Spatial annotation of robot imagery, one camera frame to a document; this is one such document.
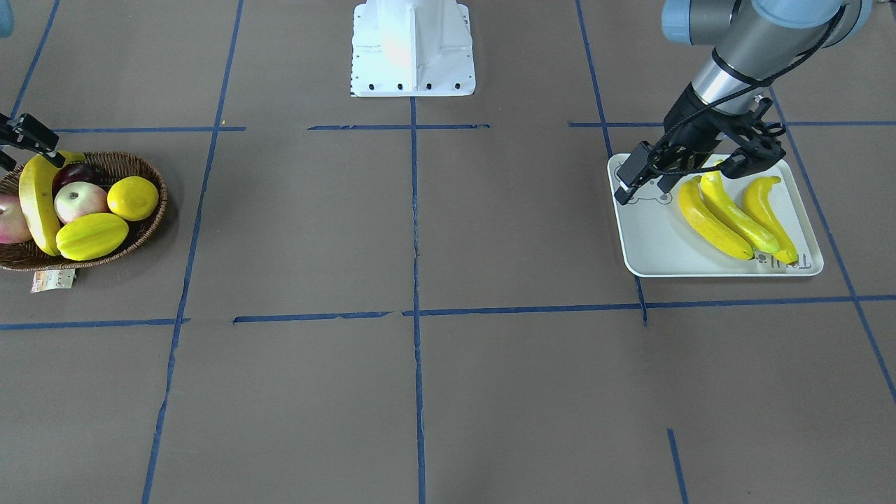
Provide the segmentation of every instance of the apple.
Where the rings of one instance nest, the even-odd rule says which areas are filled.
[[[19,197],[0,195],[0,243],[22,243],[31,239]]]
[[[72,182],[90,182],[91,184],[96,184],[99,177],[99,169],[86,162],[67,164],[53,177],[53,197],[56,197],[56,195],[59,194],[59,189]]]
[[[53,200],[53,206],[63,224],[90,213],[109,211],[106,191],[90,182],[72,182],[63,186]]]

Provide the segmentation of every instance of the white tray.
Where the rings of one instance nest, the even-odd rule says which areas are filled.
[[[628,154],[617,154],[607,163],[610,194],[619,187],[616,170]],[[707,166],[726,159],[713,155]],[[651,181],[638,189],[629,204],[620,205],[614,197],[616,224],[625,266],[641,277],[695,277],[695,276],[813,276],[824,267],[822,252],[806,215],[803,200],[788,164],[778,161],[770,169],[751,177],[722,178],[725,189],[738,204],[746,186],[757,177],[777,175],[782,183],[775,184],[769,194],[771,209],[784,230],[797,246],[799,263],[787,266],[771,254],[756,252],[756,258],[742,261],[727,256],[710,245],[691,228],[681,214],[676,201],[679,185],[663,195]]]

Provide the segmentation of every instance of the paper tag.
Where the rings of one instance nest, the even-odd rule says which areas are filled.
[[[52,291],[53,289],[71,289],[75,274],[73,269],[38,271],[31,282],[31,293]]]

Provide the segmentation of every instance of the floor tile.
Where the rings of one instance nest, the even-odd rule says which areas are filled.
[[[424,317],[429,501],[886,500],[892,400],[855,310]]]
[[[191,322],[152,502],[414,502],[410,319]]]
[[[0,494],[139,502],[170,326],[0,331]]]
[[[172,318],[184,290],[184,270],[207,157],[208,133],[69,134],[60,148],[124,151],[155,166],[168,186],[168,209],[146,244],[112,263],[81,268],[71,290],[30,294],[34,274],[3,271],[5,324]],[[19,162],[30,158],[11,152]]]
[[[666,40],[662,9],[660,0],[582,2],[607,121],[661,122],[710,56]]]
[[[896,120],[894,44],[892,9],[876,4],[861,31],[818,51],[775,84],[788,121]]]
[[[866,301],[862,303],[862,311],[865,312],[886,372],[890,375],[890,380],[894,380],[896,379],[896,302]],[[893,402],[896,403],[896,390],[893,391]]]
[[[694,502],[896,491],[896,409],[850,303],[657,310],[651,331]]]
[[[423,317],[427,502],[675,502],[635,310]]]
[[[461,3],[470,9],[476,92],[419,99],[420,124],[599,120],[574,2]]]
[[[53,10],[51,2],[13,0],[10,6],[13,8],[13,34],[0,41],[4,52],[4,78],[0,79],[0,103],[3,105],[0,105],[0,113],[6,116],[13,113],[19,90],[28,75],[31,60],[38,50],[47,19]]]
[[[889,251],[896,248],[892,227],[896,202],[891,194],[896,174],[881,169],[896,156],[896,144],[884,140],[894,135],[896,126],[793,128],[818,201],[860,295],[896,293],[896,269],[889,264]]]
[[[407,99],[349,94],[352,19],[361,3],[246,2],[224,119],[267,131],[409,124]]]
[[[423,308],[638,301],[617,267],[595,132],[517,125],[418,136]]]
[[[236,1],[90,4],[60,4],[23,111],[53,128],[214,122]]]
[[[409,142],[401,131],[222,140],[188,315],[411,308]]]

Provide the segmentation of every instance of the banana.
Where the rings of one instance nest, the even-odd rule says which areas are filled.
[[[780,177],[759,177],[744,190],[744,213],[754,221],[759,222],[765,229],[771,231],[778,239],[781,250],[772,254],[780,262],[793,265],[799,261],[797,247],[793,244],[787,232],[781,226],[775,213],[769,205],[769,192],[771,187],[781,182]]]
[[[65,164],[84,162],[83,152],[58,151],[65,156]],[[19,200],[22,214],[38,248],[51,256],[59,255],[56,234],[59,219],[53,207],[53,177],[59,169],[40,154],[34,156],[22,168],[19,176]]]
[[[739,234],[756,250],[774,254],[781,250],[778,239],[737,207],[722,186],[721,172],[710,171],[700,179],[703,201],[720,221]]]
[[[753,258],[753,248],[710,212],[700,198],[700,177],[683,183],[678,189],[678,207],[688,224],[715,248],[745,261]]]

